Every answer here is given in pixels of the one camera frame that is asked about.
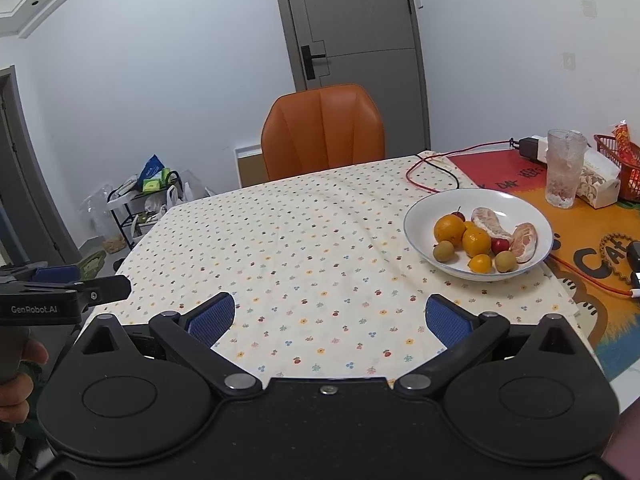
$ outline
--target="wall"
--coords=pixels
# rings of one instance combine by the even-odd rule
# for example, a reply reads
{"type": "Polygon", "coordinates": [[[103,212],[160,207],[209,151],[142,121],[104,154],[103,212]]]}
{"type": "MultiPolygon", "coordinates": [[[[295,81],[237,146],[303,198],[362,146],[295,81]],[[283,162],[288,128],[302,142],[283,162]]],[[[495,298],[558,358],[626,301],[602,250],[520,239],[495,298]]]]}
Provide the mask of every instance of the wall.
{"type": "Polygon", "coordinates": [[[596,18],[582,1],[422,0],[433,149],[622,119],[640,143],[640,0],[595,0],[596,18]]]}
{"type": "Polygon", "coordinates": [[[60,171],[59,160],[44,128],[31,65],[24,49],[24,40],[19,40],[15,36],[0,38],[0,69],[11,65],[15,66],[22,111],[40,170],[66,228],[74,242],[81,245],[88,236],[87,230],[78,218],[74,203],[69,197],[60,171]]]}
{"type": "Polygon", "coordinates": [[[74,208],[154,153],[235,189],[234,149],[294,91],[276,0],[69,0],[20,41],[74,208]]]}

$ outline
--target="glass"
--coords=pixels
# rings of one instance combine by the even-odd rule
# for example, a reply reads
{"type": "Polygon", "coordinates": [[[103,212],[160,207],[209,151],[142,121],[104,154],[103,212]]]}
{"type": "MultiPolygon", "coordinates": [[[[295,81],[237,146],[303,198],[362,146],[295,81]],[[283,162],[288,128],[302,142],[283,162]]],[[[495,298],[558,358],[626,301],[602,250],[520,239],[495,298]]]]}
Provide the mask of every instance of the glass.
{"type": "Polygon", "coordinates": [[[546,201],[569,209],[580,184],[587,139],[578,132],[549,130],[546,142],[546,201]]]}

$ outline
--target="door frame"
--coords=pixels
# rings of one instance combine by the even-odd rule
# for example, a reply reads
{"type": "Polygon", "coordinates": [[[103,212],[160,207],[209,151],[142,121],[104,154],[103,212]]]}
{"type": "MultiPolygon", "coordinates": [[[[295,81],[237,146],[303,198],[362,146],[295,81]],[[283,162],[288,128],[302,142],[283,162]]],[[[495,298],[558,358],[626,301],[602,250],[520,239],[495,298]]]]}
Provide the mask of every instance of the door frame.
{"type": "MultiPolygon", "coordinates": [[[[418,63],[418,81],[420,83],[420,94],[422,102],[422,124],[424,125],[424,145],[427,150],[431,149],[431,134],[429,126],[429,103],[427,99],[427,83],[424,75],[424,61],[422,59],[422,44],[420,42],[420,30],[418,28],[418,16],[416,14],[414,0],[407,0],[411,10],[410,19],[411,27],[414,33],[415,57],[418,63]]],[[[296,27],[293,22],[293,14],[291,12],[291,4],[289,0],[278,0],[280,8],[280,17],[282,18],[282,29],[284,31],[284,39],[289,53],[289,62],[291,65],[291,73],[293,75],[293,83],[296,92],[307,90],[305,72],[302,66],[302,57],[298,47],[298,37],[296,35],[296,27]]]]}
{"type": "Polygon", "coordinates": [[[1,96],[0,104],[5,104],[4,112],[6,114],[14,116],[13,122],[18,124],[18,129],[10,129],[8,124],[4,127],[7,129],[7,140],[13,143],[16,170],[23,180],[25,188],[29,191],[27,199],[33,203],[39,216],[39,223],[49,235],[53,247],[60,254],[62,261],[65,264],[76,264],[80,261],[81,255],[62,221],[40,170],[22,111],[14,65],[0,70],[0,92],[4,88],[8,88],[11,92],[15,106],[11,106],[11,103],[6,104],[1,96]]]}

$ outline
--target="dark doorway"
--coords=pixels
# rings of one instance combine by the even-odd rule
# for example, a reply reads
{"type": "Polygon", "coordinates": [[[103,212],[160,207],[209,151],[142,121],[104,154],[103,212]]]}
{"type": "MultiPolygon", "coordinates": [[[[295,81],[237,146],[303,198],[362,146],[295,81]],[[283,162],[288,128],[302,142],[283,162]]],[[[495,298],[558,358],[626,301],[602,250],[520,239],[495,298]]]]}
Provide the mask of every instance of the dark doorway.
{"type": "Polygon", "coordinates": [[[278,0],[296,90],[356,83],[376,103],[386,156],[428,149],[413,0],[278,0]]]}
{"type": "Polygon", "coordinates": [[[0,242],[14,265],[80,260],[36,160],[13,66],[0,70],[0,242]]]}

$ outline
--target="hand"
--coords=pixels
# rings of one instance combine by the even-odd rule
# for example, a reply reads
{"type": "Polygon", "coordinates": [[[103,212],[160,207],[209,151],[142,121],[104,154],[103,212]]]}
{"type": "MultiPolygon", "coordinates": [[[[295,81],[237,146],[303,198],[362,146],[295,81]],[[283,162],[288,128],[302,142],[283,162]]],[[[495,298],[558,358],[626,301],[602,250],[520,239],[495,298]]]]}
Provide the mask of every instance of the hand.
{"type": "MultiPolygon", "coordinates": [[[[49,359],[49,353],[42,343],[29,339],[22,352],[23,361],[32,361],[43,365],[49,359]]],[[[20,373],[16,378],[0,386],[0,421],[19,424],[29,415],[26,398],[33,391],[33,381],[27,374],[20,373]]]]}

